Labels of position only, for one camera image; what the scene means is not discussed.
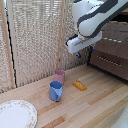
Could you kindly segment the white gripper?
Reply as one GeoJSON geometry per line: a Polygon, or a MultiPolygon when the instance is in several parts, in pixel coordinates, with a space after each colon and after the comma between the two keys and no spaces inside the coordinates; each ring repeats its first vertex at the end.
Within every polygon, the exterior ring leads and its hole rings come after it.
{"type": "MultiPolygon", "coordinates": [[[[99,32],[97,36],[93,37],[93,38],[84,38],[84,39],[80,39],[79,37],[75,37],[73,39],[69,39],[67,41],[67,45],[68,45],[68,52],[73,54],[78,52],[79,50],[88,47],[89,45],[92,45],[94,43],[96,43],[97,41],[99,41],[102,38],[102,33],[99,32]]],[[[94,52],[94,47],[90,46],[90,51],[94,52]]],[[[77,53],[78,58],[81,58],[81,54],[78,52],[77,53]]]]}

